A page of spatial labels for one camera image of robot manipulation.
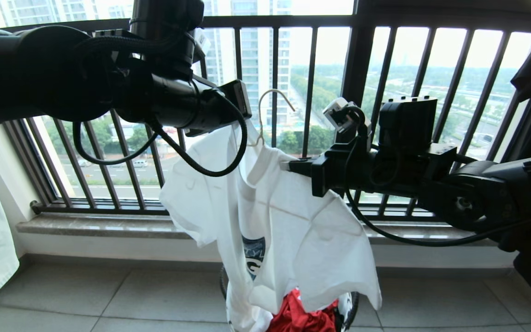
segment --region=black cable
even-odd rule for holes
[[[397,235],[388,233],[387,231],[383,231],[382,229],[379,229],[373,223],[371,223],[370,220],[367,220],[367,218],[365,216],[363,216],[362,212],[358,208],[358,204],[356,202],[354,202],[354,198],[352,197],[352,194],[349,191],[348,177],[347,177],[348,166],[349,166],[349,162],[350,162],[350,160],[352,158],[352,154],[354,153],[354,150],[356,150],[357,147],[358,147],[358,141],[356,140],[356,144],[354,144],[354,147],[352,147],[352,150],[348,154],[348,159],[346,159],[346,161],[345,161],[345,170],[344,170],[344,172],[345,172],[346,176],[345,176],[345,179],[344,179],[344,182],[343,182],[343,189],[345,191],[346,196],[348,197],[348,201],[349,201],[349,203],[352,206],[352,212],[356,215],[356,218],[360,219],[363,223],[365,223],[366,226],[370,227],[373,231],[375,231],[375,232],[377,232],[377,233],[379,233],[381,235],[384,235],[385,237],[387,237],[389,239],[392,239],[392,240],[395,240],[395,241],[398,241],[398,242],[407,243],[407,244],[414,244],[414,245],[417,245],[417,246],[426,246],[426,247],[458,246],[460,244],[467,244],[467,243],[472,243],[472,242],[476,242],[476,241],[479,241],[479,240],[483,240],[483,239],[486,239],[486,238],[488,238],[489,236],[491,236],[491,235],[493,235],[495,233],[500,233],[502,231],[507,231],[509,229],[512,229],[512,228],[517,227],[519,225],[524,225],[526,223],[531,223],[531,219],[526,219],[526,220],[523,220],[523,221],[517,221],[516,223],[512,223],[512,224],[509,224],[509,225],[504,225],[504,226],[501,226],[501,227],[497,227],[495,229],[491,229],[490,231],[484,231],[483,233],[478,233],[478,234],[475,234],[475,235],[463,237],[461,239],[446,240],[446,241],[420,241],[420,240],[413,240],[413,239],[407,239],[405,237],[401,237],[401,236],[397,236]]]
[[[75,144],[75,150],[77,150],[77,152],[83,157],[83,159],[85,159],[85,160],[87,160],[89,162],[92,162],[93,164],[106,165],[106,166],[115,165],[115,164],[121,164],[122,162],[125,162],[125,161],[128,161],[128,160],[132,160],[132,159],[138,157],[143,152],[145,152],[145,150],[148,149],[150,147],[150,145],[153,143],[153,141],[159,136],[158,134],[153,134],[149,138],[149,141],[147,141],[147,143],[145,143],[145,145],[143,145],[140,149],[138,149],[137,151],[135,151],[134,153],[132,153],[130,155],[127,155],[124,158],[120,158],[120,159],[116,159],[116,160],[101,160],[101,159],[97,159],[97,158],[91,157],[83,149],[82,140],[81,140],[81,127],[82,127],[82,123],[81,122],[73,122],[73,143]]]
[[[243,118],[243,114],[241,113],[241,111],[239,111],[239,109],[233,103],[231,103],[230,100],[228,100],[225,96],[221,95],[217,90],[212,90],[212,91],[214,91],[217,97],[225,101],[225,103],[227,103],[230,106],[230,108],[234,110],[233,112],[234,116],[238,120],[239,125],[241,126],[241,145],[239,146],[239,150],[236,153],[235,159],[224,170],[215,172],[215,171],[210,171],[210,170],[207,170],[206,168],[203,168],[202,166],[200,166],[200,164],[198,164],[198,162],[196,162],[196,160],[190,157],[190,155],[188,155],[186,151],[182,149],[182,147],[180,147],[177,143],[175,143],[175,141],[171,139],[171,137],[169,137],[169,135],[166,132],[163,131],[163,128],[161,124],[157,121],[157,119],[149,118],[147,119],[147,123],[150,125],[151,129],[156,134],[161,136],[161,138],[167,141],[167,143],[171,145],[171,147],[175,150],[175,152],[177,152],[177,154],[179,154],[181,158],[187,162],[188,165],[194,168],[194,170],[197,170],[198,172],[204,174],[205,176],[221,177],[221,176],[226,176],[230,172],[233,172],[233,170],[239,165],[239,163],[241,162],[241,159],[243,158],[243,155],[245,154],[245,149],[247,148],[247,124],[245,124],[245,119]]]
[[[396,177],[399,175],[399,173],[401,172],[401,166],[402,166],[402,155],[401,155],[401,152],[398,151],[398,149],[394,149],[395,151],[395,157],[396,157],[396,165],[395,165],[395,171],[392,173],[392,176],[390,177],[390,179],[384,181],[384,182],[377,182],[374,178],[376,176],[376,174],[378,173],[379,170],[381,170],[381,168],[383,167],[383,163],[380,162],[378,165],[375,166],[375,168],[372,169],[372,172],[370,172],[370,176],[368,176],[368,179],[370,181],[370,183],[372,183],[373,185],[377,186],[377,187],[385,187],[387,185],[390,185],[392,184]]]

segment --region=laundry basket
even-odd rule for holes
[[[223,293],[225,300],[227,300],[228,277],[227,270],[225,269],[224,265],[221,267],[219,279],[221,292]],[[360,298],[360,294],[358,292],[350,292],[347,294],[347,296],[348,304],[345,308],[343,308],[343,313],[339,312],[339,306],[335,308],[335,330],[337,332],[345,332],[349,330],[350,326],[354,322],[356,313],[358,313],[358,300]]]

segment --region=printed logo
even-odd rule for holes
[[[242,236],[242,238],[245,261],[247,262],[247,272],[249,272],[251,279],[255,280],[261,268],[261,263],[264,261],[264,255],[266,254],[266,238],[260,237],[255,240],[247,239],[245,236]]]

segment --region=power cord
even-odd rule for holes
[[[150,145],[153,143],[153,141],[159,136],[158,134],[153,134],[147,143],[143,145],[140,149],[135,151],[134,153],[127,155],[124,158],[116,159],[116,160],[102,160],[97,159],[94,157],[91,157],[89,154],[85,152],[82,145],[82,139],[81,139],[81,128],[82,123],[81,122],[73,122],[73,143],[75,144],[75,150],[83,157],[83,159],[92,162],[93,164],[98,165],[116,165],[116,164],[122,164],[122,162],[126,162],[128,160],[132,160],[136,157],[139,157],[142,153],[145,152],[146,149],[150,147]]]
[[[236,153],[235,159],[232,161],[232,163],[227,166],[224,170],[215,172],[207,170],[206,168],[203,168],[194,160],[190,155],[186,153],[186,151],[180,147],[175,141],[169,137],[169,135],[163,130],[161,124],[155,119],[154,117],[150,117],[146,119],[147,123],[149,124],[150,128],[161,138],[163,138],[165,141],[167,141],[167,144],[169,144],[177,154],[181,156],[183,160],[187,162],[188,165],[190,165],[194,170],[204,174],[205,176],[209,177],[221,177],[226,176],[230,172],[232,172],[241,162],[241,159],[243,158],[243,155],[245,154],[245,149],[247,148],[247,124],[245,124],[245,119],[243,118],[243,114],[239,109],[230,102],[230,100],[227,99],[227,97],[221,95],[219,91],[212,90],[215,95],[217,95],[218,98],[220,98],[222,101],[225,101],[225,103],[228,104],[228,106],[234,111],[233,114],[235,118],[239,122],[239,126],[241,127],[241,145],[239,146],[239,149]]]
[[[407,239],[405,237],[397,236],[391,233],[388,233],[387,231],[383,231],[382,229],[376,227],[370,220],[368,220],[365,216],[363,216],[362,212],[358,208],[358,204],[354,202],[354,198],[352,197],[352,193],[349,191],[349,184],[348,184],[348,169],[349,169],[349,163],[352,159],[352,155],[354,154],[354,151],[358,148],[358,139],[356,139],[354,146],[352,147],[352,150],[348,154],[348,159],[345,161],[345,170],[344,173],[346,174],[344,182],[343,182],[343,189],[345,191],[346,196],[348,197],[348,201],[352,207],[352,212],[356,216],[356,218],[360,219],[366,226],[370,227],[373,231],[384,235],[385,237],[398,241],[403,242],[406,244],[414,244],[417,246],[425,246],[425,247],[449,247],[449,246],[459,246],[461,244],[467,244],[476,242],[479,240],[483,240],[488,238],[489,236],[500,233],[502,231],[508,231],[509,229],[515,228],[519,225],[525,225],[527,223],[531,223],[531,219],[526,219],[522,221],[517,221],[515,223],[504,225],[497,227],[495,229],[491,229],[490,231],[485,231],[483,233],[478,233],[475,235],[467,236],[462,239],[455,239],[455,240],[445,240],[445,241],[420,241],[420,240],[413,240],[413,239]]]

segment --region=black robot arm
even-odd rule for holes
[[[92,37],[61,25],[15,34],[0,30],[0,122],[38,115],[73,122],[78,153],[105,165],[135,158],[161,136],[202,174],[228,174],[243,156],[251,111],[242,81],[216,86],[191,70],[204,57],[197,28],[203,13],[201,0],[139,0],[130,31]],[[110,109],[156,134],[137,153],[119,160],[87,155],[81,124]],[[233,123],[241,127],[242,144],[232,164],[219,172],[197,164],[162,129],[173,126],[197,136]]]
[[[336,143],[316,158],[287,164],[312,179],[314,196],[345,192],[352,211],[366,225],[401,242],[452,246],[490,238],[501,250],[518,251],[514,266],[531,286],[531,158],[497,164],[457,155],[456,147],[432,143],[436,99],[405,98],[383,105],[379,144],[370,143],[370,123],[355,105],[334,101],[325,114],[338,131],[358,126],[350,143]],[[453,163],[465,164],[450,172]],[[392,235],[367,220],[350,190],[411,197],[419,206],[473,236],[422,241]]]

